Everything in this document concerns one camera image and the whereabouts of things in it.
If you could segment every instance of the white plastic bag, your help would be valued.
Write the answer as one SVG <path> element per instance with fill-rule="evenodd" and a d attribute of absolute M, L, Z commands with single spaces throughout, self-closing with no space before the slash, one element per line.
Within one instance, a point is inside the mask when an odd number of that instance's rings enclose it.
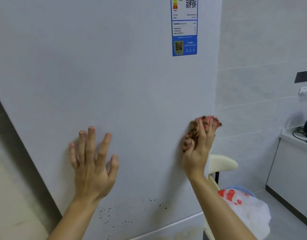
<path fill-rule="evenodd" d="M 263 240 L 269 235 L 271 216 L 265 202 L 236 189 L 220 190 L 218 194 L 258 240 Z"/>

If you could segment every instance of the black switch panel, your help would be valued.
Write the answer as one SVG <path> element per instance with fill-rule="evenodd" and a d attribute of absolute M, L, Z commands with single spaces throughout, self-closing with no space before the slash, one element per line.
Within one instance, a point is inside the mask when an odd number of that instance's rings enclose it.
<path fill-rule="evenodd" d="M 307 71 L 306 72 L 298 72 L 295 77 L 295 83 L 307 82 Z"/>

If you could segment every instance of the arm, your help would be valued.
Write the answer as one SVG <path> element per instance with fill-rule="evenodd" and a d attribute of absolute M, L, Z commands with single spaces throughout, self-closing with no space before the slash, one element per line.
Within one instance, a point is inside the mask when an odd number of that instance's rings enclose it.
<path fill-rule="evenodd" d="M 79 146 L 69 145 L 71 165 L 75 170 L 75 196 L 63 218 L 47 240 L 81 240 L 102 198 L 112 189 L 119 168 L 118 157 L 112 156 L 110 171 L 106 158 L 111 140 L 107 133 L 95 160 L 95 128 L 79 132 Z"/>
<path fill-rule="evenodd" d="M 215 126 L 210 120 L 207 134 L 199 120 L 198 144 L 183 155 L 183 168 L 216 240 L 256 240 L 252 232 L 215 192 L 204 176 L 207 158 L 215 138 Z"/>

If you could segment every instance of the forearm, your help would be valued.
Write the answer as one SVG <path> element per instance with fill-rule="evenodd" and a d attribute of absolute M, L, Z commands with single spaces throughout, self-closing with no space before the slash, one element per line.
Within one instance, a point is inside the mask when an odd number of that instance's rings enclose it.
<path fill-rule="evenodd" d="M 47 240 L 81 240 L 96 208 L 96 203 L 73 201 Z"/>
<path fill-rule="evenodd" d="M 208 185 L 205 176 L 189 180 L 216 240 L 256 240 L 229 205 Z"/>

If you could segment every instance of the floor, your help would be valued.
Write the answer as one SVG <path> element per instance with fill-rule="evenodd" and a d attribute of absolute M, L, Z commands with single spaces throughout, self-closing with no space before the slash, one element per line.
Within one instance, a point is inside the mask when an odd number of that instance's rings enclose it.
<path fill-rule="evenodd" d="M 264 190 L 255 195 L 268 204 L 271 214 L 270 235 L 266 240 L 307 240 L 307 226 L 267 191 Z"/>

